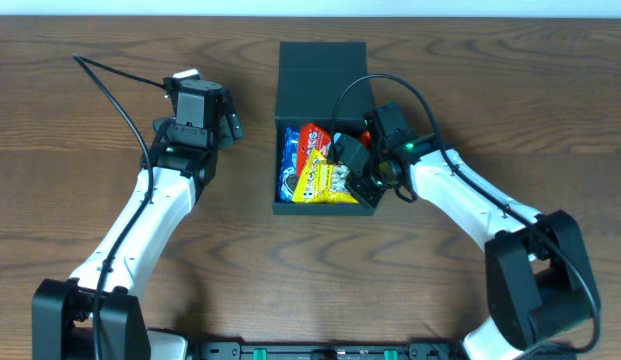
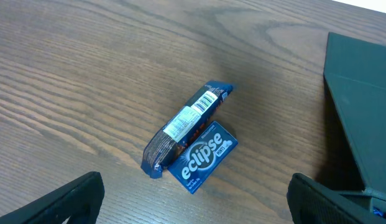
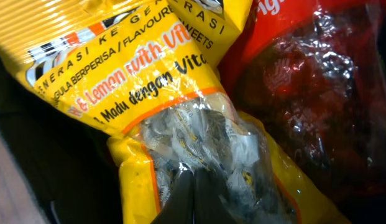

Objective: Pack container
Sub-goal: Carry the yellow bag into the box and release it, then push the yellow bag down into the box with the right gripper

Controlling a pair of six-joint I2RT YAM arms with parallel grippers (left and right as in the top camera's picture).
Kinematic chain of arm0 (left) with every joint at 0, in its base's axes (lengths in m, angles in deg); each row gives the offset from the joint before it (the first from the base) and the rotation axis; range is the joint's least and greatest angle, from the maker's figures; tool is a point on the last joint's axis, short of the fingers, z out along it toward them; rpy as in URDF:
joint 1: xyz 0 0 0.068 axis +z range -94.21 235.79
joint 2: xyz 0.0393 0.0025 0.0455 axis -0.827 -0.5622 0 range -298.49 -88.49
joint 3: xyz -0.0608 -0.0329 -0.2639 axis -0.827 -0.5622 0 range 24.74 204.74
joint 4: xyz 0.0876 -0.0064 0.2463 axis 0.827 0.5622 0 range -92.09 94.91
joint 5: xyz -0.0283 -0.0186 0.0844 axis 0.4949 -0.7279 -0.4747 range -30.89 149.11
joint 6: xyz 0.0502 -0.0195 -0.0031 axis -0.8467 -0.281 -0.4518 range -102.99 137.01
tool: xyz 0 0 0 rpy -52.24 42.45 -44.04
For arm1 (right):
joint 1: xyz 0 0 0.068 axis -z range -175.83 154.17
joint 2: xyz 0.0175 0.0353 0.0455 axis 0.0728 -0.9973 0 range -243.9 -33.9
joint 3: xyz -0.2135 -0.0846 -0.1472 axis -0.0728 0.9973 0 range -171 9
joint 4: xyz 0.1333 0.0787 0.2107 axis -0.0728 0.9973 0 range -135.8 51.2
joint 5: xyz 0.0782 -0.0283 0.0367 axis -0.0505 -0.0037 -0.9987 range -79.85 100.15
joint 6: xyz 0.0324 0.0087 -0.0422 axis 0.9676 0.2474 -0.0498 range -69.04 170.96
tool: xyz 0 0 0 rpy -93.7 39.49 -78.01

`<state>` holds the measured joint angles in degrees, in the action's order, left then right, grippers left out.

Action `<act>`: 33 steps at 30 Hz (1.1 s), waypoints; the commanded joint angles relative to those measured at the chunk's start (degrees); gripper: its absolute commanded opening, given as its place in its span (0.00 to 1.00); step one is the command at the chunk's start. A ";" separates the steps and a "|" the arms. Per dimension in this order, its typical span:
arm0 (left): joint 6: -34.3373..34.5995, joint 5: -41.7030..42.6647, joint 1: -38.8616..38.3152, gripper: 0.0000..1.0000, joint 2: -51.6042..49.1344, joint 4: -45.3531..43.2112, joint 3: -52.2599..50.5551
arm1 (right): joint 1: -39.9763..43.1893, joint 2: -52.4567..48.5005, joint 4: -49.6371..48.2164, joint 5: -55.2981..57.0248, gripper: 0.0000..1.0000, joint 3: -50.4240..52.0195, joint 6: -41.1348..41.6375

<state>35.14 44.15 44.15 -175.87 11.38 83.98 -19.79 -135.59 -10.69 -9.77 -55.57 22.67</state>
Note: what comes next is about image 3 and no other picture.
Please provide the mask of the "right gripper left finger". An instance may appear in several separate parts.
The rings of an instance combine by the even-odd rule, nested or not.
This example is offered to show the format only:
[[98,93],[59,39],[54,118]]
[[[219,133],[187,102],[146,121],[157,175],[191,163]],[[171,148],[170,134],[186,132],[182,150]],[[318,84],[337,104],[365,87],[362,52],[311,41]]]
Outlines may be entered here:
[[182,172],[162,211],[151,224],[193,224],[193,173]]

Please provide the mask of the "red Hacks candy bag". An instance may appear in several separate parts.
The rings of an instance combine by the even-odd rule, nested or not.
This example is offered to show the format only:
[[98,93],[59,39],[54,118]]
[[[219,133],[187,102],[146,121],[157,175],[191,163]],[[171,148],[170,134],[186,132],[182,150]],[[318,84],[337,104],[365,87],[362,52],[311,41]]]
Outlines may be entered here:
[[235,106],[334,201],[386,195],[379,0],[258,0],[220,63]]

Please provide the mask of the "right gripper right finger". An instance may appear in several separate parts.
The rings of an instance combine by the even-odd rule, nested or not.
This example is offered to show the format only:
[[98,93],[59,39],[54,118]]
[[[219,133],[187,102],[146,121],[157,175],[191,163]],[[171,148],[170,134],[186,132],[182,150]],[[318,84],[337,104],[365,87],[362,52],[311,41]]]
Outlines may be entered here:
[[209,172],[205,169],[197,169],[194,177],[194,223],[236,224],[216,193]]

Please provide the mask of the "yellow Hacks candy bag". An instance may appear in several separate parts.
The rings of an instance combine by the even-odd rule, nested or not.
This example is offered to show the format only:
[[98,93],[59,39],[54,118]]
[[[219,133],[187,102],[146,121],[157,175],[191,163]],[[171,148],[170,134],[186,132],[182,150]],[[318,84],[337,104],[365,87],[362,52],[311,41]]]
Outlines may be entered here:
[[346,223],[218,64],[250,1],[0,1],[0,59],[24,88],[109,136],[124,223],[151,223],[205,169],[236,223]]

